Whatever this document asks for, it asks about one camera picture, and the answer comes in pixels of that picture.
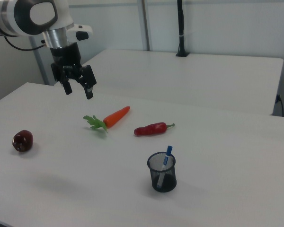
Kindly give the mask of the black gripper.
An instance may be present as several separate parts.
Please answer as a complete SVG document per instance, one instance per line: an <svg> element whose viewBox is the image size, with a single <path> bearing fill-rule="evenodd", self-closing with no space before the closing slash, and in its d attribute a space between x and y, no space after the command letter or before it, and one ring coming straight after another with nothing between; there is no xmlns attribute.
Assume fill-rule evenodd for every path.
<svg viewBox="0 0 284 227"><path fill-rule="evenodd" d="M62 84L66 95L72 93L69 83L75 80L84 88L86 98L90 100L93 95L93 86L97 81L90 65L81 64L81 55L76 43L62 48L50 49L54 62L51 64L54 79Z"/></svg>

